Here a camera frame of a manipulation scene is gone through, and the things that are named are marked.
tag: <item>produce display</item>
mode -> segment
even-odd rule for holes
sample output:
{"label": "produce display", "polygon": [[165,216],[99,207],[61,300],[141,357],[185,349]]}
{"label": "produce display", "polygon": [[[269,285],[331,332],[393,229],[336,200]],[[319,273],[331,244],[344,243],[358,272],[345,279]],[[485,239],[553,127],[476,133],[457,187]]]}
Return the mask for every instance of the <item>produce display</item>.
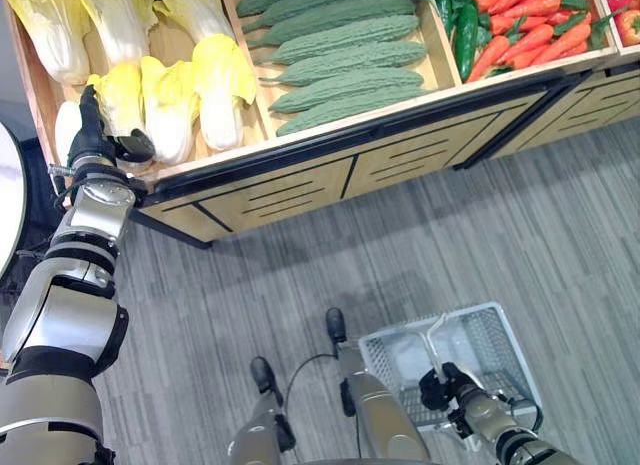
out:
{"label": "produce display", "polygon": [[[246,106],[258,84],[283,136],[437,88],[437,62],[425,60],[424,40],[439,39],[443,29],[455,59],[449,83],[456,68],[469,83],[602,48],[611,20],[594,19],[590,0],[235,0],[242,20],[232,16],[233,28],[222,0],[8,2],[47,72],[67,87],[64,98],[93,85],[106,132],[145,133],[154,159],[169,165],[188,159],[198,129],[211,150],[241,145],[245,125],[255,126],[243,116],[251,117]],[[640,44],[640,0],[608,3],[623,44]],[[437,33],[422,35],[432,23],[425,10],[439,15]],[[159,26],[164,34],[167,19],[192,38],[190,58],[182,50],[183,60],[152,56],[162,52],[156,39],[150,47],[149,34]],[[85,50],[92,23],[108,65],[100,75],[91,70],[93,47]],[[266,109],[259,102],[254,111]],[[55,124],[61,160],[79,126],[78,102],[65,101]]]}
{"label": "produce display", "polygon": [[463,82],[602,48],[588,0],[435,0]]}
{"label": "produce display", "polygon": [[625,47],[640,45],[640,0],[607,0]]}
{"label": "produce display", "polygon": [[[221,0],[8,0],[24,24],[43,66],[61,84],[93,85],[116,139],[140,132],[154,144],[155,160],[177,164],[193,147],[200,116],[209,148],[243,141],[242,110],[256,95],[256,78],[234,41]],[[158,12],[180,24],[196,44],[192,61],[163,64],[150,56],[149,32]],[[91,22],[100,37],[108,72],[91,74],[83,39]],[[78,101],[58,110],[58,157],[66,155],[80,127]]]}

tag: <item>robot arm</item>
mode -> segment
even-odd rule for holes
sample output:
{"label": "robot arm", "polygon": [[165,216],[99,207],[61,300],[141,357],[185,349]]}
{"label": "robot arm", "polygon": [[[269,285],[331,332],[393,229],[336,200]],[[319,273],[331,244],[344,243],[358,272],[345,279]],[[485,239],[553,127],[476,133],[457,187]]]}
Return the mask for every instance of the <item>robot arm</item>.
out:
{"label": "robot arm", "polygon": [[113,274],[137,196],[116,167],[122,145],[105,137],[93,95],[93,87],[82,95],[83,125],[69,155],[73,206],[5,329],[10,370],[0,387],[0,463],[113,463],[114,454],[102,447],[92,379],[116,360],[127,330]]}
{"label": "robot arm", "polygon": [[458,408],[449,420],[458,435],[476,435],[492,450],[501,465],[579,465],[553,445],[524,428],[504,410],[497,397],[487,393],[453,363],[445,363],[445,383],[431,370],[420,381],[422,403],[430,410],[445,411],[455,399]]}

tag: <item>wooden drawer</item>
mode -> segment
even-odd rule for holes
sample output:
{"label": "wooden drawer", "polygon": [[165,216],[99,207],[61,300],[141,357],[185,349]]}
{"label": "wooden drawer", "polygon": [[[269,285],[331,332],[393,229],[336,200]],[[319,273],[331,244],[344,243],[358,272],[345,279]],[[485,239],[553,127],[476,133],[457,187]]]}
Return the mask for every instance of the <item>wooden drawer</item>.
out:
{"label": "wooden drawer", "polygon": [[141,212],[201,242],[210,242],[339,201],[351,162],[348,153],[329,155],[213,186]]}
{"label": "wooden drawer", "polygon": [[613,76],[599,72],[550,107],[494,158],[638,115],[640,68]]}
{"label": "wooden drawer", "polygon": [[393,185],[464,162],[543,94],[485,108],[374,142],[358,156],[345,197]]}
{"label": "wooden drawer", "polygon": [[311,170],[241,187],[200,205],[233,231],[248,230],[340,200],[351,160],[342,159]]}

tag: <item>gray carpet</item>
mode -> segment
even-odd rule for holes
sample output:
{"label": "gray carpet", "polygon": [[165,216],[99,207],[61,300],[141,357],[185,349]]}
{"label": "gray carpet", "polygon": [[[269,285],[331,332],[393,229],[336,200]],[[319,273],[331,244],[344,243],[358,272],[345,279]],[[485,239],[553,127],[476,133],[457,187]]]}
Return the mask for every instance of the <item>gray carpet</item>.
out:
{"label": "gray carpet", "polygon": [[[585,464],[640,455],[640,119],[446,170],[199,251],[132,226],[119,297],[132,326],[98,380],[120,463],[224,464],[266,356],[281,383],[329,351],[323,317],[352,337],[418,316],[501,303],[540,390],[542,436]],[[305,460],[353,457],[337,367],[296,382]],[[429,436],[443,464],[495,463]],[[287,457],[287,463],[293,463]]]}

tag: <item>plastic basket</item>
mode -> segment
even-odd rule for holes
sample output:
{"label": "plastic basket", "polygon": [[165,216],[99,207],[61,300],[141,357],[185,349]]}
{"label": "plastic basket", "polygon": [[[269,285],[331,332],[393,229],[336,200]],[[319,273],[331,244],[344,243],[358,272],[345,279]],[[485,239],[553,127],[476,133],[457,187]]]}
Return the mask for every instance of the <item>plastic basket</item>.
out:
{"label": "plastic basket", "polygon": [[[438,317],[406,322],[358,341],[369,373],[391,391],[421,431],[448,423],[446,413],[432,412],[422,405],[418,385],[433,368],[419,334],[426,335],[436,320]],[[498,303],[448,313],[432,338],[443,363],[455,362],[463,366],[487,391],[501,392],[516,400],[527,398],[541,406],[529,367]],[[523,405],[514,413],[535,413],[535,407]]]}

